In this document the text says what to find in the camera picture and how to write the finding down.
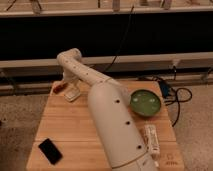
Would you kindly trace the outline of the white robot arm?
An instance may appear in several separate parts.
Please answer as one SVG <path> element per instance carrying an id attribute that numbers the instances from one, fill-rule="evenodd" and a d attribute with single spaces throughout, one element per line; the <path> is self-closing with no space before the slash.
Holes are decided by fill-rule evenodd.
<path id="1" fill-rule="evenodd" d="M 111 171 L 158 171 L 128 110 L 131 99 L 128 89 L 82 64 L 81 59 L 77 48 L 57 55 L 64 81 L 70 82 L 75 76 L 91 86 L 88 108 Z"/>

